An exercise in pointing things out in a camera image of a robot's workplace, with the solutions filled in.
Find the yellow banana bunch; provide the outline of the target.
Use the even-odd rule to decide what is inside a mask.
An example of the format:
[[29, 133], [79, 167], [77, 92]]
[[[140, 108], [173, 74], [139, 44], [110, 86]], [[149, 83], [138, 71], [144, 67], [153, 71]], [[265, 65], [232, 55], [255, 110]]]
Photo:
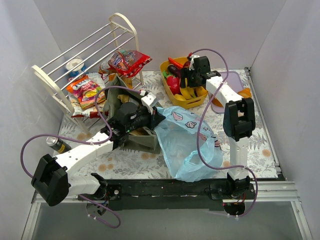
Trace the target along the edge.
[[184, 89], [180, 88], [180, 94], [175, 94], [174, 97], [180, 101], [187, 101], [206, 96], [207, 94], [208, 91], [202, 86], [195, 88], [186, 87]]

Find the light blue plastic bag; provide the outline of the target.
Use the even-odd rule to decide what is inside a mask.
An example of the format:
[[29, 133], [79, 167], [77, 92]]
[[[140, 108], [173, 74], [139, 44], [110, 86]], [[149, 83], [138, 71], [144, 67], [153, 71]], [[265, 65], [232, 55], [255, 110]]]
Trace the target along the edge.
[[[158, 107], [157, 111], [165, 119], [154, 131], [170, 175], [176, 180], [191, 183], [212, 178], [217, 171], [201, 161], [197, 149], [201, 117], [180, 106]], [[223, 151], [220, 142], [205, 121], [199, 133], [199, 149], [207, 164], [221, 167]]]

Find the brown paper snack bag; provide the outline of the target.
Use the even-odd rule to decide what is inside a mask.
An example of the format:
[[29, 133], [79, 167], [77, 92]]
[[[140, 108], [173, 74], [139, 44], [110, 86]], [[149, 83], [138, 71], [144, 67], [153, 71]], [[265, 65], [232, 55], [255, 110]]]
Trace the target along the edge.
[[[141, 106], [141, 103], [132, 98], [129, 95], [126, 94], [119, 94], [117, 98], [121, 101], [122, 104], [124, 103], [134, 103], [138, 108]], [[130, 135], [132, 136], [147, 136], [148, 132], [143, 128], [137, 128], [136, 130], [133, 130]]]

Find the green canvas tote bag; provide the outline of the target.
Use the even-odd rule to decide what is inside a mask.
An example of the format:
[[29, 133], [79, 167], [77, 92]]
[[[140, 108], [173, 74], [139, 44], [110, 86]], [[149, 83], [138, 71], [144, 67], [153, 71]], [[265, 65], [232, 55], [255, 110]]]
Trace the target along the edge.
[[165, 117], [158, 112], [150, 114], [142, 104], [142, 96], [128, 88], [119, 76], [106, 86], [109, 88], [104, 91], [106, 102], [103, 110], [108, 113], [113, 149], [159, 154], [161, 147], [154, 128]]

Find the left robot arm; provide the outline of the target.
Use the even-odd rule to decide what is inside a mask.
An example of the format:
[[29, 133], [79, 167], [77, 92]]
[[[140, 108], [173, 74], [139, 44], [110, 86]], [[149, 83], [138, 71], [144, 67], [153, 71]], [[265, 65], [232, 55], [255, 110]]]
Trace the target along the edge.
[[107, 193], [107, 182], [97, 173], [76, 176], [76, 172], [97, 157], [122, 146], [129, 133], [147, 127], [153, 130], [165, 116], [156, 107], [137, 107], [127, 102], [108, 120], [108, 126], [102, 128], [85, 144], [51, 156], [44, 155], [36, 167], [31, 185], [50, 206], [56, 206], [67, 196], [85, 194], [92, 199], [102, 199]]

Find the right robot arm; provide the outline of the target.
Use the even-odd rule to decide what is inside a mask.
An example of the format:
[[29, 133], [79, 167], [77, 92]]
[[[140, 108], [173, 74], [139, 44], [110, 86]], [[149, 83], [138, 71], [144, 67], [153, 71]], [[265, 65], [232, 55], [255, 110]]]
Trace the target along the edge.
[[220, 193], [240, 197], [250, 188], [247, 167], [249, 139], [256, 127], [252, 98], [236, 93], [217, 71], [212, 71], [207, 56], [189, 54], [189, 64], [180, 70], [180, 87], [205, 87], [224, 108], [223, 130], [229, 139], [230, 166], [226, 169], [225, 189]]

